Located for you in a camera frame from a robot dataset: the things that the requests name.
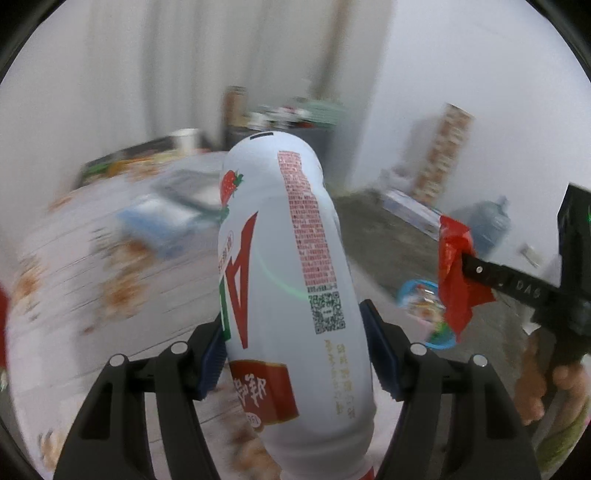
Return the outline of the red envelope packet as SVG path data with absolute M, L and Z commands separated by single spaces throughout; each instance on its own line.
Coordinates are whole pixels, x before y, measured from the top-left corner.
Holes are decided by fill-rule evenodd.
M 474 257 L 469 228 L 442 215 L 439 231 L 438 290 L 445 307 L 445 321 L 460 339 L 477 306 L 496 300 L 491 288 L 467 279 L 463 274 L 463 255 Z

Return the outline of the white bottle red cap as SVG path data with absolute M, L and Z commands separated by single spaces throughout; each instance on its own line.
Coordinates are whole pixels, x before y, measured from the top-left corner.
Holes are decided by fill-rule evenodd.
M 249 425 L 285 479 L 370 479 L 376 404 L 363 320 L 322 166 L 297 136 L 223 160 L 219 303 Z

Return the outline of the blue white medicine box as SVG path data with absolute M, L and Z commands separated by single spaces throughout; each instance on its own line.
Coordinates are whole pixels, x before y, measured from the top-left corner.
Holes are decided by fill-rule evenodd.
M 143 242 L 161 258 L 197 244 L 197 235 L 216 225 L 214 217 L 157 194 L 134 200 L 116 214 L 121 234 Z

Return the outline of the white cable box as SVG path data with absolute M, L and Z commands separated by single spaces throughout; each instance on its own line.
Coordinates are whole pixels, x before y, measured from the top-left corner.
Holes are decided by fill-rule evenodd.
M 218 214 L 221 211 L 217 173 L 178 170 L 157 180 L 153 189 L 158 194 L 181 205 Z

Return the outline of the blue water jug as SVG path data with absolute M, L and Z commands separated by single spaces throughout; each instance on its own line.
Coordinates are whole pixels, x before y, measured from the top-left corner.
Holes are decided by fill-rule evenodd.
M 497 201 L 478 203 L 469 219 L 473 245 L 479 257 L 488 257 L 511 228 L 507 213 L 509 201 L 501 196 Z

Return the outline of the floral tablecloth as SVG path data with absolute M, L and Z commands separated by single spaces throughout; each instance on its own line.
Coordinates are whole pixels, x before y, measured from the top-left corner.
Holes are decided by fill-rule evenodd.
M 218 311 L 217 233 L 161 258 L 121 234 L 116 214 L 166 174 L 217 173 L 221 153 L 136 163 L 73 191 L 28 236 L 6 327 L 8 376 L 20 433 L 35 470 L 54 473 L 88 392 L 116 354 L 151 358 L 185 341 Z M 217 479 L 279 474 L 254 439 L 228 374 L 195 405 Z

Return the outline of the white flat carton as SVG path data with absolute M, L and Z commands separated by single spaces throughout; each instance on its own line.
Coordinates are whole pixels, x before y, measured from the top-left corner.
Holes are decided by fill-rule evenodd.
M 399 190 L 381 194 L 385 210 L 434 240 L 439 239 L 441 214 Z

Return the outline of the patterned tile box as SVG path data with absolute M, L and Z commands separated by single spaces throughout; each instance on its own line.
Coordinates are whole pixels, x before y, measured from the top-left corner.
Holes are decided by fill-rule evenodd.
M 412 197 L 420 203 L 434 207 L 445 190 L 460 153 L 465 146 L 474 117 L 462 108 L 447 104 L 435 138 L 420 170 Z

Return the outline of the white paper cup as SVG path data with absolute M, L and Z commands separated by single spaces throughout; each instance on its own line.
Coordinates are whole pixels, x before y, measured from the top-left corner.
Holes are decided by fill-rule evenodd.
M 200 146 L 200 131 L 197 128 L 178 129 L 169 134 L 174 150 L 181 156 L 190 156 Z

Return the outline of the orange brown bottle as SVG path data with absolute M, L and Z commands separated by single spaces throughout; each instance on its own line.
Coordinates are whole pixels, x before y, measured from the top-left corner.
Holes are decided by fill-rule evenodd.
M 245 124 L 247 91 L 242 86 L 229 86 L 223 98 L 223 121 L 228 127 Z

